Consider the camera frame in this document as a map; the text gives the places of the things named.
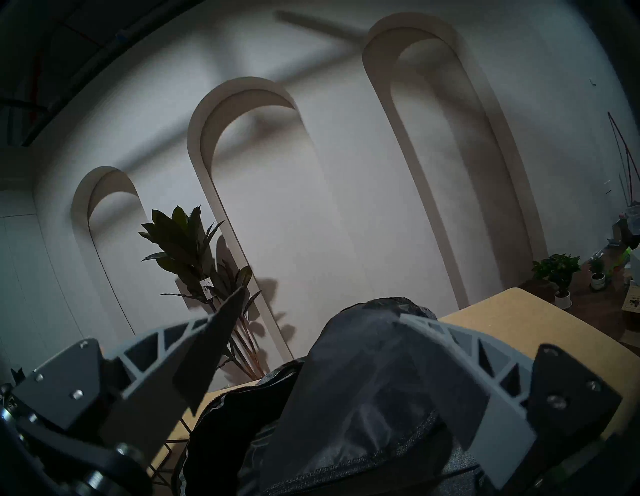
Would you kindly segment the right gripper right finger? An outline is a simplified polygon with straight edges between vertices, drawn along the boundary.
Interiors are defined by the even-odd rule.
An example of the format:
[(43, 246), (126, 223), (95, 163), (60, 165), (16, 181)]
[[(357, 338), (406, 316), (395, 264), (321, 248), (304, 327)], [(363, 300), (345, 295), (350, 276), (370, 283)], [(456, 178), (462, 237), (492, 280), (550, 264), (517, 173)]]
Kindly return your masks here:
[(531, 359), (480, 331), (399, 320), (420, 335), (426, 393), (491, 490), (555, 490), (602, 449), (622, 396), (558, 345)]

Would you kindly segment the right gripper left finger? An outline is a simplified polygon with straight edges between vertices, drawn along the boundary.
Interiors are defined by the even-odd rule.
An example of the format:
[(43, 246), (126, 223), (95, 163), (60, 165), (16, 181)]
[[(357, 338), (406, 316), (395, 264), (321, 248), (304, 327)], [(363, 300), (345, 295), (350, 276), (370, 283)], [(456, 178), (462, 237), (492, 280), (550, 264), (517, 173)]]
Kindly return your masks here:
[(200, 406), (247, 297), (241, 287), (215, 313), (107, 354), (95, 338), (73, 343), (13, 389), (13, 417), (96, 446), (127, 444), (151, 462), (185, 411)]

